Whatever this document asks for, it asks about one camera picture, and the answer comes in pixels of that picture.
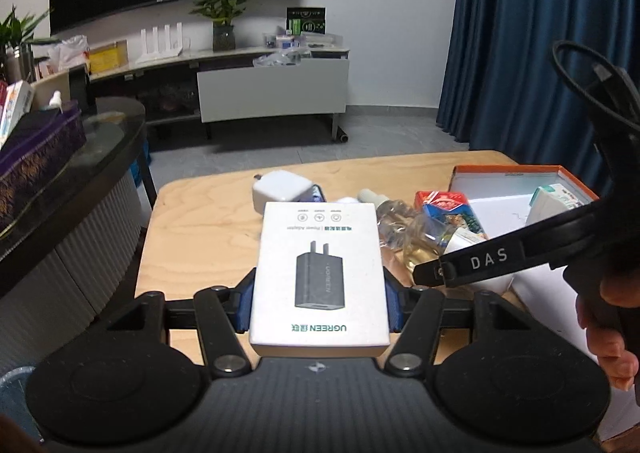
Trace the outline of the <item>person's right hand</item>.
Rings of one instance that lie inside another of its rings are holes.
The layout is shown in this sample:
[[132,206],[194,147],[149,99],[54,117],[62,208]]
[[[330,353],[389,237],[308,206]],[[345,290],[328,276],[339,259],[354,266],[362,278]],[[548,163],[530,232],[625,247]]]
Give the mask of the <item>person's right hand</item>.
[[[621,308],[639,306],[639,271],[624,277],[603,277],[600,295],[606,303]],[[585,329],[588,350],[598,358],[610,384],[623,391],[634,385],[639,359],[626,349],[625,340],[615,329],[606,327],[588,307],[582,296],[576,299],[578,325]]]

